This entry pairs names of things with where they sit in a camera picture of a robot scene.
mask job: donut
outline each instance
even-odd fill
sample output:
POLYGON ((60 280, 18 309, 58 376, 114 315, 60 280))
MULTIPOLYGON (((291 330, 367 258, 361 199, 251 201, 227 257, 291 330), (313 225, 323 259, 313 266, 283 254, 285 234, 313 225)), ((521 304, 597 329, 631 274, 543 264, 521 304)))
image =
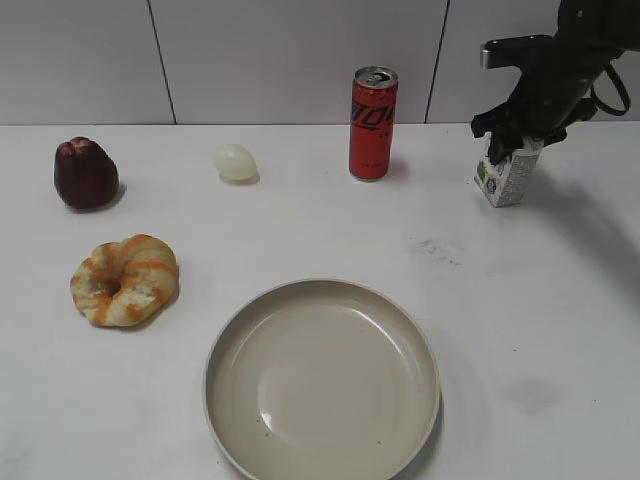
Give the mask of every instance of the donut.
POLYGON ((143 322, 177 287, 173 251, 149 235, 100 245, 71 278, 73 303, 98 327, 132 327, 143 322))

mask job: white egg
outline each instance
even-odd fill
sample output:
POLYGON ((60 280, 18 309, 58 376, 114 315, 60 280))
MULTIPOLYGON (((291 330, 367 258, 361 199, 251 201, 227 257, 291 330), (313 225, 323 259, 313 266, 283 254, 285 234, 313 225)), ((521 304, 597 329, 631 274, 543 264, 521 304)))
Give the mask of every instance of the white egg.
POLYGON ((242 145, 226 145, 218 150, 215 166, 220 176, 226 180, 251 180, 258 175, 253 155, 242 145))

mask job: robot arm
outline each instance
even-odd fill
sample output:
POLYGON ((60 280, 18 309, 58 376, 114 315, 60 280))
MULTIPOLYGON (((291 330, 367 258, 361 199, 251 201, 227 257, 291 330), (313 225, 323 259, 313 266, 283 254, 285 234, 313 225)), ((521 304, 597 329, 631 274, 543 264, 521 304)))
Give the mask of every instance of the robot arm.
POLYGON ((551 145, 563 141, 566 127, 589 120, 600 108, 623 115, 630 106, 611 66, 625 50, 640 51, 640 0, 562 0, 554 37, 535 35, 494 40, 483 48, 486 68, 516 66, 522 76, 509 99, 477 115, 471 124, 479 138, 490 132, 489 161, 497 165, 524 138, 551 145), (595 95, 593 84, 606 72, 621 95, 615 110, 595 95), (584 96, 591 90, 590 98, 584 96))

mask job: brown pastry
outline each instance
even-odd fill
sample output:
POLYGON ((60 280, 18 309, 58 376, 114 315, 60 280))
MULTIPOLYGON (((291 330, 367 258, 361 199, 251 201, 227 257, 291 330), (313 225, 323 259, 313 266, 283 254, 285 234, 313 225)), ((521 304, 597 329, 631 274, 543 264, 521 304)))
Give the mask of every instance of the brown pastry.
POLYGON ((73 138, 56 150, 54 184, 64 203, 78 210, 108 204, 120 186, 115 163, 85 137, 73 138))

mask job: red soda can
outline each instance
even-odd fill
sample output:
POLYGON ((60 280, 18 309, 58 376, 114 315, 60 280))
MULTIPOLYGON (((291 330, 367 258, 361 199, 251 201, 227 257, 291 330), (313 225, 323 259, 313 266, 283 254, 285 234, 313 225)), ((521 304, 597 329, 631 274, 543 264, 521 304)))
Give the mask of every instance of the red soda can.
POLYGON ((398 74, 365 67, 353 79, 349 171, 360 180, 377 180, 389 170, 398 74))

